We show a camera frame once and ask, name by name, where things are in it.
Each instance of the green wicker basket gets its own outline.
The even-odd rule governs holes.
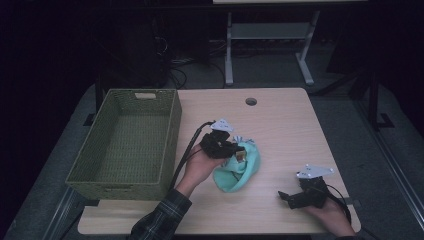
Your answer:
[[[88,199],[161,200],[181,112],[176,90],[111,89],[66,183]]]

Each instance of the teal cloth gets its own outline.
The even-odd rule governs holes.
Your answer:
[[[232,156],[222,167],[216,168],[213,172],[216,185],[224,192],[239,190],[261,165],[261,157],[254,143],[240,142],[239,146],[246,150],[246,161],[239,163],[236,157]]]

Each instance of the hand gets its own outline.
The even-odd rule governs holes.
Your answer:
[[[336,237],[355,236],[355,231],[346,218],[343,209],[333,200],[327,198],[324,206],[303,208],[307,213],[318,218],[322,224]]]
[[[184,176],[175,188],[186,197],[190,197],[193,190],[205,181],[212,171],[225,162],[225,159],[209,158],[200,145],[194,146],[187,160]]]

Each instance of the sleeve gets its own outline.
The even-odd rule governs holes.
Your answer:
[[[172,189],[153,212],[133,226],[129,239],[172,239],[190,206],[191,201],[187,197]]]
[[[365,240],[363,237],[354,236],[354,237],[338,237],[336,240]]]

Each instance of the white tag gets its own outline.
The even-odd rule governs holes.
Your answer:
[[[223,118],[221,118],[219,121],[216,121],[214,124],[212,124],[211,128],[213,130],[220,130],[225,132],[234,131],[234,128],[231,127],[231,125]]]
[[[298,178],[316,178],[334,173],[332,168],[323,168],[306,164],[305,168],[297,174]]]

